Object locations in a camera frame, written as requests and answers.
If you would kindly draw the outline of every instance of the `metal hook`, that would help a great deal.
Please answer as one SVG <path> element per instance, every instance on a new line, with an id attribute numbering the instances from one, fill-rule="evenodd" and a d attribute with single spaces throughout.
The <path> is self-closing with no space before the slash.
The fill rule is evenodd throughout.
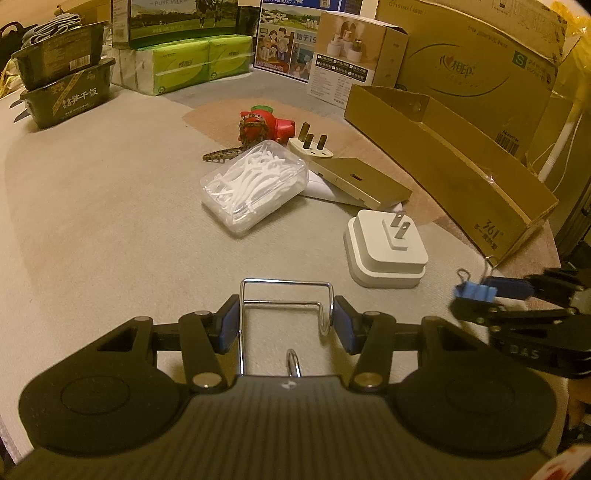
<path id="1" fill-rule="evenodd" d="M 484 282 L 486 277 L 491 277 L 495 271 L 495 267 L 492 265 L 491 258 L 496 258 L 494 255 L 489 255 L 488 257 L 484 258 L 484 272 L 482 272 L 482 276 L 480 277 L 480 283 Z M 488 266 L 491 266 L 491 272 L 488 272 Z"/>
<path id="2" fill-rule="evenodd" d="M 467 281 L 470 281 L 471 275 L 470 272 L 468 272 L 468 270 L 466 270 L 465 268 L 458 268 L 456 270 L 457 276 L 460 277 L 460 280 L 462 281 L 462 283 L 466 283 Z M 465 273 L 467 275 L 466 278 L 464 278 L 462 276 L 462 273 Z"/>
<path id="3" fill-rule="evenodd" d="M 301 301 L 301 300 L 247 300 L 245 299 L 245 287 L 249 283 L 260 283 L 260 284 L 279 284 L 279 285 L 292 285 L 292 286 L 312 286 L 312 287 L 325 287 L 329 291 L 329 315 L 328 319 L 324 316 L 323 305 L 317 301 Z M 300 280 L 278 280 L 274 278 L 245 278 L 240 283 L 240 294 L 239 294 L 239 320 L 238 320 L 238 374 L 246 375 L 246 358 L 244 354 L 244 310 L 247 304 L 259 304 L 259 305 L 316 305 L 319 307 L 318 312 L 318 327 L 320 333 L 326 336 L 330 332 L 332 326 L 333 309 L 335 306 L 335 294 L 333 287 L 328 282 L 318 281 L 300 281 Z"/>
<path id="4" fill-rule="evenodd" d="M 300 360 L 297 358 L 297 353 L 293 348 L 287 351 L 285 365 L 287 367 L 287 374 L 290 377 L 301 377 Z"/>

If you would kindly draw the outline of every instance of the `metal wire bracket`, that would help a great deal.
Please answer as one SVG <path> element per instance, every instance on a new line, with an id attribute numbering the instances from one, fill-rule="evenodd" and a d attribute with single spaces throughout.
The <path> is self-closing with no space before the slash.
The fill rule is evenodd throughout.
<path id="1" fill-rule="evenodd" d="M 293 286 L 311 286 L 311 287 L 325 287 L 328 288 L 329 291 L 329 317 L 328 319 L 324 316 L 324 307 L 321 302 L 319 301 L 306 301 L 306 300 L 246 300 L 245 299 L 245 289 L 246 284 L 248 283 L 263 283 L 263 284 L 280 284 L 280 285 L 293 285 Z M 267 306 L 267 305 L 314 305 L 318 307 L 318 327 L 320 329 L 320 333 L 323 336 L 326 336 L 330 332 L 330 327 L 332 324 L 332 313 L 333 313 L 333 306 L 335 302 L 335 294 L 333 292 L 333 287 L 328 282 L 320 282 L 320 281 L 300 281 L 300 280 L 277 280 L 272 278 L 245 278 L 240 283 L 240 295 L 239 295 L 239 302 L 240 302 L 240 320 L 238 325 L 238 374 L 245 375 L 246 374 L 246 359 L 244 355 L 244 336 L 242 334 L 242 328 L 244 326 L 244 309 L 246 306 L 250 305 L 258 305 L 258 306 Z"/>

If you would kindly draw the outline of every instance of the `printed illustration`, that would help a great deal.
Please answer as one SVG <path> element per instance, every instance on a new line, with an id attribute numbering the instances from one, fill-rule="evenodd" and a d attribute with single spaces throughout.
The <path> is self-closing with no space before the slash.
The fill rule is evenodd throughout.
<path id="1" fill-rule="evenodd" d="M 291 54 L 290 75 L 298 79 L 309 80 L 310 63 L 313 56 L 314 51 L 308 45 L 296 43 Z"/>
<path id="2" fill-rule="evenodd" d="M 329 57 L 375 70 L 384 39 L 380 25 L 330 15 L 323 18 L 316 51 Z"/>
<path id="3" fill-rule="evenodd" d="M 307 81 L 321 10 L 263 2 L 255 65 Z"/>
<path id="4" fill-rule="evenodd" d="M 131 36 L 233 27 L 237 11 L 237 0 L 132 0 Z"/>

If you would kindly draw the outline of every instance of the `printed poster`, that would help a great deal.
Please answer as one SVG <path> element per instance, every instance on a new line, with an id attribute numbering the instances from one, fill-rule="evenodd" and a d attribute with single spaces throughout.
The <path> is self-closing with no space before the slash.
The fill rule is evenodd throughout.
<path id="1" fill-rule="evenodd" d="M 358 14 L 361 1 L 264 0 L 255 67 L 308 82 L 323 10 Z"/>

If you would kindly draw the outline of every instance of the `brown cardboard box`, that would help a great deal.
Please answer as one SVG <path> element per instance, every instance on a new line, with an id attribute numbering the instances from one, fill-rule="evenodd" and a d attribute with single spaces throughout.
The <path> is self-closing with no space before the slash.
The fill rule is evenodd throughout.
<path id="1" fill-rule="evenodd" d="M 396 85 L 408 41 L 400 27 L 358 15 L 320 16 L 308 94 L 345 108 L 351 85 Z"/>
<path id="2" fill-rule="evenodd" d="M 558 65 L 567 21 L 538 0 L 437 0 L 500 28 L 518 42 Z"/>
<path id="3" fill-rule="evenodd" d="M 345 118 L 409 172 L 494 263 L 519 248 L 558 203 L 526 167 L 427 95 L 354 85 Z"/>
<path id="4" fill-rule="evenodd" d="M 524 155 L 556 80 L 552 62 L 441 5 L 381 0 L 376 17 L 409 35 L 397 86 L 432 96 L 512 155 Z"/>
<path id="5" fill-rule="evenodd" d="M 111 21 L 111 0 L 89 0 L 88 2 L 63 2 L 61 7 L 65 12 L 80 15 L 82 25 Z"/>

